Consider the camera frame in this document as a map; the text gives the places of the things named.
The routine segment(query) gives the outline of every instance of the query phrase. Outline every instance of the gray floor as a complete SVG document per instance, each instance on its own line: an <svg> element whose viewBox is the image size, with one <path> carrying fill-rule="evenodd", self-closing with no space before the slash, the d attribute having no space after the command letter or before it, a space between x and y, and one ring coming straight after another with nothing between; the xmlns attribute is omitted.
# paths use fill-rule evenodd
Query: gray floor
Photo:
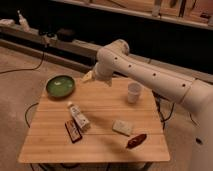
<svg viewBox="0 0 213 171"><path fill-rule="evenodd" d="M0 47L0 72L10 69L32 68L39 59ZM21 71L0 75L0 171L30 171L28 164L17 161L28 127L24 120L25 110L39 101L41 92L49 78L67 74L81 77L83 74L59 65L44 62L36 71ZM171 103L163 101L163 113L169 113ZM29 111L32 118L35 108ZM195 126L189 114L175 105L174 115L168 121L165 137L171 155L170 162L154 163L150 171L186 171L189 161ZM110 171L138 170L142 163L112 164ZM82 164L76 171L106 170L107 164ZM56 170L63 170L56 165Z"/></svg>

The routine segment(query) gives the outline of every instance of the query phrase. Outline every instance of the white cup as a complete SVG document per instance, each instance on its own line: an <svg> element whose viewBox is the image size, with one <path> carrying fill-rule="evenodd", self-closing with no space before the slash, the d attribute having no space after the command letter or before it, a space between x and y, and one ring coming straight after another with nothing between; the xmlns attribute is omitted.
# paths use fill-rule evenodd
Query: white cup
<svg viewBox="0 0 213 171"><path fill-rule="evenodd" d="M128 85L128 96L127 100L129 103L136 103L141 94L141 85L133 82Z"/></svg>

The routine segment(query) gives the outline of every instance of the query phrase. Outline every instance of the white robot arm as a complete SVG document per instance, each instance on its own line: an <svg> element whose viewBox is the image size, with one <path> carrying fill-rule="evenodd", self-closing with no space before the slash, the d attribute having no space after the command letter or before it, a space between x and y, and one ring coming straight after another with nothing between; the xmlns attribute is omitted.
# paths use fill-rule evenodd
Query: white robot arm
<svg viewBox="0 0 213 171"><path fill-rule="evenodd" d="M180 104L198 119L190 171L213 170L213 86L183 74L165 70L128 57L129 46L117 40L97 53L92 77L111 81L114 71L122 73L167 99Z"/></svg>

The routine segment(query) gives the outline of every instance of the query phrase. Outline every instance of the eraser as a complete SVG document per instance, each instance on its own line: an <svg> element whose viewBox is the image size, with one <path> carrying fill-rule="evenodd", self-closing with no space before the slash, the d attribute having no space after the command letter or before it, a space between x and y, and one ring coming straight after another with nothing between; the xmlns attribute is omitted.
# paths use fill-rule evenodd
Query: eraser
<svg viewBox="0 0 213 171"><path fill-rule="evenodd" d="M116 120L112 129L116 132L130 136L132 133L133 124L126 121Z"/></svg>

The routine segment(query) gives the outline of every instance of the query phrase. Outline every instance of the wooden table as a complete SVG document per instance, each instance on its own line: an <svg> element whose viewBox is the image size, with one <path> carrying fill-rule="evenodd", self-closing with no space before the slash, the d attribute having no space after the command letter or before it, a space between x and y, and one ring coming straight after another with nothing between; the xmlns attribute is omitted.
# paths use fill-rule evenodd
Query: wooden table
<svg viewBox="0 0 213 171"><path fill-rule="evenodd" d="M170 156L152 92L143 88L137 104L128 104L127 85L131 79L114 78L112 87L103 82L82 83L60 101L48 98L43 91L19 162L21 163L99 163L169 161ZM83 139L72 144L64 126L71 116L67 102L78 105L91 122ZM130 137L112 131L115 120L134 124ZM127 141L147 134L143 144L126 149Z"/></svg>
<svg viewBox="0 0 213 171"><path fill-rule="evenodd" d="M103 5L118 9L127 9L138 12L152 12L155 0L92 0L92 4ZM170 16L178 16L182 0L178 0L174 7L170 7L171 0L163 0L160 13Z"/></svg>

